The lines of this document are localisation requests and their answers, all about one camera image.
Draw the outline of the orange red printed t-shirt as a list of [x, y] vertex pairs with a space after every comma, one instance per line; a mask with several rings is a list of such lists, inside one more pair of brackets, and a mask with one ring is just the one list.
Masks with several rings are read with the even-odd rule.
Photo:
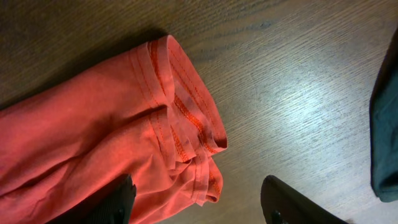
[[217, 202], [228, 146], [210, 92], [167, 35], [1, 111], [1, 222], [47, 223], [127, 174], [129, 223]]

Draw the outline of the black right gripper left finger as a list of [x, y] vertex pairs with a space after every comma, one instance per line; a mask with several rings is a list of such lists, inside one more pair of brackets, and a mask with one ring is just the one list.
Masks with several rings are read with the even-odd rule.
[[122, 174], [49, 224], [128, 224], [137, 189]]

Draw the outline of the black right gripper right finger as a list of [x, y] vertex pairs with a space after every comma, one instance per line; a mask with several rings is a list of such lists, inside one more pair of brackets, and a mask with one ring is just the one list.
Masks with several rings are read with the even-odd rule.
[[347, 224], [274, 175], [262, 183], [261, 207], [267, 224]]

